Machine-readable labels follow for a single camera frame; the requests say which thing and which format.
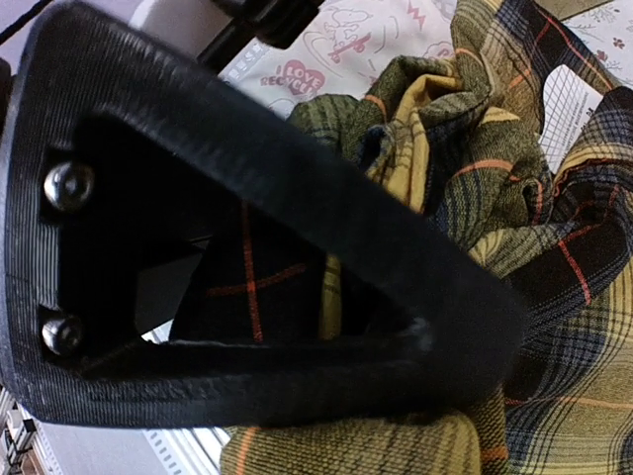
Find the textured plastic surface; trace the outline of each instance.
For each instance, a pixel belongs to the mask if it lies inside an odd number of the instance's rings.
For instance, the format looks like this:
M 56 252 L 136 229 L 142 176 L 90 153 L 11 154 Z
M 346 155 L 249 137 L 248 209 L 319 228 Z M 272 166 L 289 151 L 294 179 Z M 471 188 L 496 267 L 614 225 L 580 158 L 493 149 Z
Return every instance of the textured plastic surface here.
M 38 21 L 9 111 L 0 148 L 0 360 L 4 385 L 38 419 L 128 428 L 300 424 L 466 403 L 508 369 L 525 318 L 510 289 L 354 166 L 93 8 L 62 4 Z M 50 358 L 39 308 L 60 306 L 66 262 L 64 227 L 43 219 L 42 183 L 50 150 L 73 150 L 82 122 L 95 116 L 133 129 L 338 255 L 408 315 L 408 331 L 327 344 L 155 345 L 126 327 L 112 331 L 116 346 L 97 333 L 74 359 Z M 90 266 L 82 272 L 97 281 Z M 120 283 L 99 285 L 114 292 Z M 103 305 L 94 328 L 106 329 L 107 316 L 118 327 L 121 316 Z
M 11 66 L 0 57 L 0 134 L 4 128 L 4 121 L 9 106 L 9 95 L 11 93 Z

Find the black mount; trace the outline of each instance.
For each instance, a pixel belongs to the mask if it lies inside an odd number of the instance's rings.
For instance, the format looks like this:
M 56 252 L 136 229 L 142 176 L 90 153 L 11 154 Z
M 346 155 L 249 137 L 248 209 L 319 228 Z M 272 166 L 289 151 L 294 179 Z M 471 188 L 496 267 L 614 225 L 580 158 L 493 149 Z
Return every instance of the black mount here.
M 200 54 L 219 73 L 253 38 L 286 49 L 317 16 L 322 0 L 213 0 L 232 20 Z
M 0 160 L 0 377 L 42 421 L 295 425 L 463 404 L 502 380 L 520 344 L 512 292 L 420 216 L 208 69 L 85 4 L 34 26 Z M 138 273 L 213 233 L 240 200 L 339 256 L 403 309 L 406 331 L 143 341 Z

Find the plaid shirt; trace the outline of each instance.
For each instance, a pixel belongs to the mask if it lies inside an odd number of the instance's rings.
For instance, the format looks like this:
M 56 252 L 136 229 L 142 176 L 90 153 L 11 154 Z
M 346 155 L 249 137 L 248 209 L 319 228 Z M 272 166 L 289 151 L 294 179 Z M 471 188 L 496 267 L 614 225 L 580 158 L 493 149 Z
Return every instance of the plaid shirt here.
M 397 58 L 363 100 L 318 97 L 291 121 L 523 295 L 530 328 L 513 374 L 436 419 L 233 428 L 224 473 L 633 472 L 633 94 L 531 0 L 461 0 L 452 32 L 454 59 Z M 553 175 L 537 137 L 560 64 L 604 99 Z M 332 337 L 362 324 L 349 322 L 335 258 L 276 241 L 249 213 L 210 247 L 185 299 L 206 317 L 176 319 L 176 336 Z

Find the crumpled cloth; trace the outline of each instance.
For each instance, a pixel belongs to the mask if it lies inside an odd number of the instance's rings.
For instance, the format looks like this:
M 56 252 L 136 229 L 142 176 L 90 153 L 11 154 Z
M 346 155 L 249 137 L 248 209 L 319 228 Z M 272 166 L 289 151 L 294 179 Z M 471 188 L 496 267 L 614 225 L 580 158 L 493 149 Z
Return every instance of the crumpled cloth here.
M 453 59 L 399 57 L 363 100 L 290 121 L 525 298 L 512 375 L 439 417 L 234 427 L 223 473 L 633 473 L 633 93 L 530 0 L 461 0 L 452 36 Z M 538 136 L 560 64 L 604 99 L 554 175 Z M 329 257 L 321 337 L 345 317 L 340 272 Z

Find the metal screw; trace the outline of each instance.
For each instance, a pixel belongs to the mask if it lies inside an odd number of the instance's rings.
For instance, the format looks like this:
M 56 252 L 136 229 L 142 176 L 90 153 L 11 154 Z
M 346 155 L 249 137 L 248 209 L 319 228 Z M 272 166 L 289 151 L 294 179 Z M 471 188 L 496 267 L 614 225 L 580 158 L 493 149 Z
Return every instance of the metal screw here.
M 83 324 L 73 316 L 52 318 L 42 328 L 42 338 L 50 351 L 59 356 L 67 356 L 81 343 Z
M 44 182 L 44 192 L 57 210 L 73 213 L 86 204 L 94 186 L 95 173 L 91 167 L 75 161 L 66 161 L 48 173 Z

